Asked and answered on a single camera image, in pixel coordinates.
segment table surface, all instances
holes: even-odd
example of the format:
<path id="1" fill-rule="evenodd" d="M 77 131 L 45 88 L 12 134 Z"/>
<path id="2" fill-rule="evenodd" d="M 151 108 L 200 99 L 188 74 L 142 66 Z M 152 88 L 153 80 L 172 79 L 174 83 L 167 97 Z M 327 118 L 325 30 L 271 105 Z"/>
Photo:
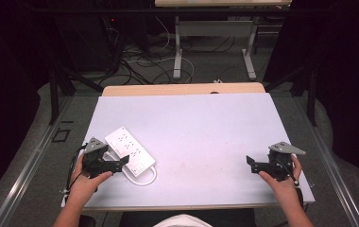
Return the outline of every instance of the table surface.
<path id="1" fill-rule="evenodd" d="M 138 91 L 138 95 L 122 96 L 125 92 L 115 93 L 116 89 Z M 217 91 L 220 94 L 210 95 Z M 289 143 L 271 96 L 261 84 L 108 87 L 98 100 L 85 142 L 93 136 L 104 140 L 122 126 L 156 159 L 157 179 L 138 186 L 116 173 L 99 186 L 85 210 L 277 204 L 270 187 L 250 172 L 246 162 L 246 155 L 267 162 L 268 146 Z M 136 180 L 145 182 L 151 176 L 151 171 L 145 172 Z M 315 201 L 303 174 L 300 185 L 304 201 Z"/>
<path id="2" fill-rule="evenodd" d="M 156 0 L 156 7 L 286 6 L 292 0 Z"/>

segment gray carpet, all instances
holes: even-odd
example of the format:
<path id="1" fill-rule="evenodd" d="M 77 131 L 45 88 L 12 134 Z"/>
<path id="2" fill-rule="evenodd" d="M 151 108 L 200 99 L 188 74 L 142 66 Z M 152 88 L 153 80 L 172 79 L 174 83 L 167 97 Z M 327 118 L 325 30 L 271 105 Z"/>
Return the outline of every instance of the gray carpet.
<path id="1" fill-rule="evenodd" d="M 202 37 L 191 39 L 189 42 L 193 46 L 197 46 L 197 48 L 209 50 L 221 44 L 225 39 Z M 275 38 L 273 37 L 261 38 L 257 54 L 252 56 L 255 70 L 258 73 L 258 81 L 263 79 L 265 66 L 274 42 Z M 224 82 L 249 81 L 245 74 L 246 69 L 240 53 L 240 48 L 243 45 L 243 42 L 235 40 L 234 46 L 229 51 L 222 53 L 184 52 L 183 57 L 189 59 L 192 65 L 187 61 L 183 61 L 183 70 L 189 73 L 193 70 L 195 71 L 192 79 L 193 83 L 213 82 L 214 79 L 222 79 Z M 128 60 L 133 61 L 136 59 L 131 57 Z M 170 69 L 173 66 L 172 64 L 172 61 L 162 61 L 159 64 L 160 67 L 144 67 L 135 63 L 131 65 L 139 73 L 146 75 L 148 79 L 156 79 L 156 83 L 158 83 L 168 80 L 167 76 L 159 75 L 162 73 L 162 68 Z M 106 79 L 102 82 L 102 85 L 116 85 L 126 79 L 126 77 Z M 176 82 L 184 83 L 186 81 L 189 82 L 184 72 L 183 78 Z M 68 108 L 55 127 L 55 129 L 60 129 L 61 131 L 70 131 L 67 140 L 53 143 L 51 142 L 53 137 L 48 138 L 49 143 L 44 147 L 44 156 L 42 156 L 39 166 L 34 169 L 30 184 L 25 188 L 25 193 L 20 202 L 16 207 L 12 208 L 14 212 L 8 218 L 7 226 L 51 226 L 60 211 L 62 195 L 59 190 L 65 184 L 71 157 L 83 141 L 99 95 L 93 93 L 83 84 L 76 83 L 76 87 L 78 88 L 76 96 L 60 99 L 61 102 L 68 100 L 66 102 L 68 103 Z M 310 126 L 306 124 L 305 116 L 298 108 L 297 102 L 299 100 L 297 99 L 300 98 L 303 102 L 305 98 L 291 97 L 287 92 L 288 89 L 288 84 L 284 84 L 277 91 L 274 91 L 272 96 L 291 143 L 308 152 L 308 155 L 302 156 L 300 159 L 306 177 L 315 185 L 312 191 L 316 202 L 309 206 L 307 214 L 316 226 L 353 226 L 344 211 L 337 192 L 334 190 L 333 181 L 329 178 L 323 166 L 322 156 L 320 156 L 316 141 L 312 139 L 312 133 L 309 130 Z M 7 173 L 0 181 L 0 208 L 8 197 L 11 188 L 20 177 L 27 161 L 30 160 L 31 155 L 36 153 L 39 144 L 44 139 L 44 135 L 50 129 L 47 126 L 50 119 L 50 99 L 47 85 L 39 93 L 42 97 L 42 103 L 36 119 L 24 143 L 11 162 Z M 325 109 L 319 103 L 316 105 L 316 116 L 317 128 L 330 148 L 332 145 L 331 122 L 329 122 L 325 114 Z M 62 134 L 59 134 L 54 139 L 58 140 L 61 136 Z M 334 158 L 353 196 L 353 201 L 356 202 L 359 209 L 359 169 L 337 157 Z M 85 214 L 96 218 L 96 226 L 118 226 L 121 216 L 121 213 L 85 212 Z M 273 226 L 284 221 L 284 215 L 278 207 L 257 208 L 256 219 L 259 226 Z"/>

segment electrical outlet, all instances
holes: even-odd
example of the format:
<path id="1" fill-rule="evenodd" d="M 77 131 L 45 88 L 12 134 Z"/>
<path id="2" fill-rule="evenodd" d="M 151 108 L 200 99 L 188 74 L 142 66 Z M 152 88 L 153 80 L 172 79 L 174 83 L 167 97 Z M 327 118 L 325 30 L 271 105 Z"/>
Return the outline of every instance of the electrical outlet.
<path id="1" fill-rule="evenodd" d="M 105 139 L 120 159 L 129 155 L 129 162 L 126 167 L 135 177 L 156 163 L 153 157 L 124 127 L 106 136 Z"/>

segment desk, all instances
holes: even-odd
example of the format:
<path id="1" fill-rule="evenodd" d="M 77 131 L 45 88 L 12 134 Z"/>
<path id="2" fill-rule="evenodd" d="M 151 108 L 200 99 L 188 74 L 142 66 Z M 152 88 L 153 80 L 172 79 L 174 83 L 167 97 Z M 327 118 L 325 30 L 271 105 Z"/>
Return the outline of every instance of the desk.
<path id="1" fill-rule="evenodd" d="M 126 90 L 138 93 L 128 96 Z M 260 83 L 106 88 L 85 141 L 93 136 L 103 140 L 122 126 L 156 159 L 157 179 L 148 186 L 137 186 L 116 173 L 99 186 L 85 210 L 277 204 L 270 187 L 250 172 L 246 161 L 249 155 L 267 162 L 268 146 L 289 143 L 270 94 Z M 144 174 L 139 181 L 151 176 Z M 305 202 L 315 201 L 303 174 L 300 185 Z"/>
<path id="2" fill-rule="evenodd" d="M 286 6 L 291 0 L 156 0 L 157 7 L 166 8 L 194 8 L 194 7 L 257 7 L 257 6 Z M 250 51 L 256 36 L 259 18 L 252 21 L 180 21 L 176 17 L 176 58 L 174 62 L 174 79 L 180 79 L 182 50 L 181 36 L 240 36 L 248 37 L 248 45 L 242 50 L 248 77 L 256 79 Z"/>

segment white table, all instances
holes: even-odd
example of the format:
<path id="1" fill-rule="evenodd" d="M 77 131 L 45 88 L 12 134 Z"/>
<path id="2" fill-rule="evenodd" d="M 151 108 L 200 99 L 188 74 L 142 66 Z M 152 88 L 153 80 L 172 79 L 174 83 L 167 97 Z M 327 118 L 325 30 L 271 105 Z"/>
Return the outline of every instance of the white table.
<path id="1" fill-rule="evenodd" d="M 156 0 L 157 7 L 164 8 L 195 8 L 195 7 L 259 7 L 259 6 L 286 6 L 292 0 Z M 182 49 L 180 48 L 181 36 L 238 36 L 248 37 L 248 46 L 242 49 L 242 54 L 247 68 L 248 77 L 256 79 L 253 63 L 250 59 L 250 51 L 256 36 L 259 18 L 252 21 L 180 21 L 176 17 L 176 58 L 174 63 L 174 79 L 180 79 Z"/>
<path id="2" fill-rule="evenodd" d="M 236 92 L 240 85 L 248 85 L 233 85 L 232 94 L 198 94 L 195 90 L 198 85 L 193 84 L 146 86 L 150 96 L 100 97 L 85 142 L 93 136 L 103 140 L 124 126 L 156 159 L 158 176 L 154 183 L 138 186 L 122 173 L 115 173 L 99 186 L 85 210 L 183 210 L 277 204 L 269 186 L 250 172 L 246 156 L 267 162 L 268 146 L 280 141 L 289 143 L 289 139 L 270 94 L 240 93 Z M 167 86 L 172 88 L 170 91 L 182 88 L 184 93 L 189 89 L 190 94 L 196 91 L 198 95 L 157 95 L 159 88 Z M 210 85 L 200 86 L 203 90 Z M 211 91 L 220 92 L 220 85 L 211 87 Z M 146 181 L 150 176 L 146 172 L 139 180 Z M 315 201 L 303 174 L 300 185 L 304 201 Z"/>

